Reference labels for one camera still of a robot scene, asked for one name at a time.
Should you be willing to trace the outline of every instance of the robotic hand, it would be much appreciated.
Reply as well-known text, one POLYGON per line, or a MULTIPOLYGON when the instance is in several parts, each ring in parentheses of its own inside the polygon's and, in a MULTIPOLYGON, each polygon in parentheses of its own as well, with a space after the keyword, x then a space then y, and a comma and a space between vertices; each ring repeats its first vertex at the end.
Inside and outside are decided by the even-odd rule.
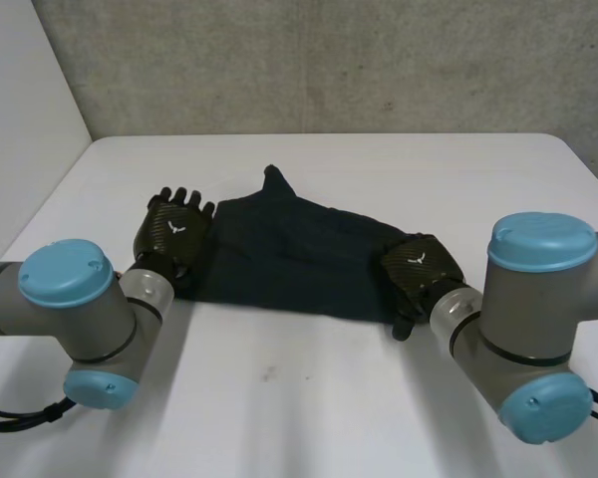
POLYGON ((431 234, 410 235, 381 258, 381 266, 396 294, 399 315, 392 336, 401 342, 415 324, 430 321, 432 308, 442 296, 467 287, 448 249, 431 234))
POLYGON ((199 191, 192 191, 185 203, 183 187, 172 198, 170 195, 165 187, 149 201, 149 212, 133 245, 136 262, 132 269, 157 272, 177 288, 199 254, 215 206, 207 202, 200 210, 199 191))

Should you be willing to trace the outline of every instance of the table surface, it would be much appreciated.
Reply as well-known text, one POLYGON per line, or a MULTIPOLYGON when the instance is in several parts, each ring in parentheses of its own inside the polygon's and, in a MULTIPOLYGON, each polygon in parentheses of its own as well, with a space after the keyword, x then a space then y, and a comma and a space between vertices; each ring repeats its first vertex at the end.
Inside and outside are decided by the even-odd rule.
MULTIPOLYGON (((598 181, 543 134, 116 137, 92 144, 5 260, 62 238, 98 243, 124 270, 163 186, 219 201, 274 163, 306 199, 437 234, 482 288, 493 223, 542 210, 598 229, 598 181)), ((70 364, 51 339, 0 338, 0 408, 61 396, 70 364)), ((572 368, 598 388, 598 323, 572 368)), ((428 328, 175 303, 134 402, 79 408, 0 435, 0 477, 598 476, 598 423, 525 445, 496 419, 428 328)))

